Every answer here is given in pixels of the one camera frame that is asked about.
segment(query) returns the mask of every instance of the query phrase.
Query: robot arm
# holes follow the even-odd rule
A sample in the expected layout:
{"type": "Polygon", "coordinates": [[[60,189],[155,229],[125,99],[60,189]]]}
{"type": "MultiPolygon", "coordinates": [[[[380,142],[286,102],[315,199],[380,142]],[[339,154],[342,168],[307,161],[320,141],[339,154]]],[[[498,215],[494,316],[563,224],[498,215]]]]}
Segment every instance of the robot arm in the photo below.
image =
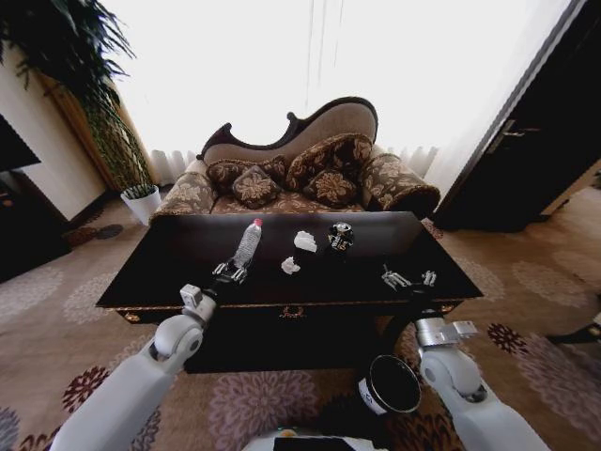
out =
{"type": "Polygon", "coordinates": [[[455,347],[461,337],[475,333],[473,324],[445,324],[442,318],[431,318],[419,319],[415,325],[420,372],[451,413],[468,451],[548,451],[526,420],[482,381],[471,358],[455,347]]]}
{"type": "Polygon", "coordinates": [[[200,347],[215,309],[207,295],[185,315],[161,323],[155,336],[125,360],[56,434],[51,451],[118,451],[154,413],[176,374],[200,347]]]}

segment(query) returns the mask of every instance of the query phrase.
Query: dark wooden door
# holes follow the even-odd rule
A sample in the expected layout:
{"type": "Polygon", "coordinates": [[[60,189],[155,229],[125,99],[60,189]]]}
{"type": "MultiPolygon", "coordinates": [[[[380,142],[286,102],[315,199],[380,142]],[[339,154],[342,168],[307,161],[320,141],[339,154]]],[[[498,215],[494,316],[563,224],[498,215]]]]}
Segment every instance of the dark wooden door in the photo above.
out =
{"type": "Polygon", "coordinates": [[[589,1],[436,218],[517,231],[601,158],[601,21],[589,1]]]}

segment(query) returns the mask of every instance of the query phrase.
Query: black cup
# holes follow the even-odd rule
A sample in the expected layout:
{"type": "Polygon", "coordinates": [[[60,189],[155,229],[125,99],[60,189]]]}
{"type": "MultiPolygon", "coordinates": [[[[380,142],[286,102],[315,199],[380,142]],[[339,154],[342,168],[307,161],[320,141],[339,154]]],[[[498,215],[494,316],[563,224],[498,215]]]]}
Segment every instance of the black cup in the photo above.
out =
{"type": "Polygon", "coordinates": [[[370,410],[409,413],[420,405],[420,383],[408,365],[395,355],[379,355],[359,382],[359,393],[370,410]]]}

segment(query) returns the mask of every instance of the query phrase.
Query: plastic bottle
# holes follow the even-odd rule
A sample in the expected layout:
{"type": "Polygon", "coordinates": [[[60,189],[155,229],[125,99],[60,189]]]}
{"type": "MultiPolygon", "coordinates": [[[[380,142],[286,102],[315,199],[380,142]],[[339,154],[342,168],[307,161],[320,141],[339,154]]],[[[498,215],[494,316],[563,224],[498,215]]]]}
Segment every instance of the plastic bottle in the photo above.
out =
{"type": "Polygon", "coordinates": [[[236,268],[246,267],[253,259],[254,251],[261,240],[261,226],[263,220],[255,219],[252,224],[246,227],[242,240],[238,245],[238,249],[234,254],[234,266],[236,268]]]}

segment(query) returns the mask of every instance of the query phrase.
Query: black table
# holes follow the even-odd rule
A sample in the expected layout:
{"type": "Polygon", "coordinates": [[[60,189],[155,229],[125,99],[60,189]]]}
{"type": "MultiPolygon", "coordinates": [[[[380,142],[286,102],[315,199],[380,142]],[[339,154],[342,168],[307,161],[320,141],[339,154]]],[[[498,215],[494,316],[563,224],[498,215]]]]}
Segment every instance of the black table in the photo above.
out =
{"type": "Polygon", "coordinates": [[[249,275],[220,297],[189,371],[354,367],[391,347],[424,312],[446,314],[482,295],[412,213],[251,213],[157,218],[97,306],[138,323],[178,314],[179,290],[209,286],[212,270],[234,254],[255,217],[263,219],[263,235],[249,275]],[[355,234],[344,261],[325,252],[328,227],[337,221],[355,234]],[[316,237],[316,254],[295,248],[299,230],[316,237]],[[287,275],[280,264],[292,256],[301,270],[287,275]],[[411,302],[409,288],[385,285],[384,263],[416,282],[426,270],[436,272],[428,299],[411,302]],[[382,342],[373,317],[384,315],[395,318],[382,342]]]}

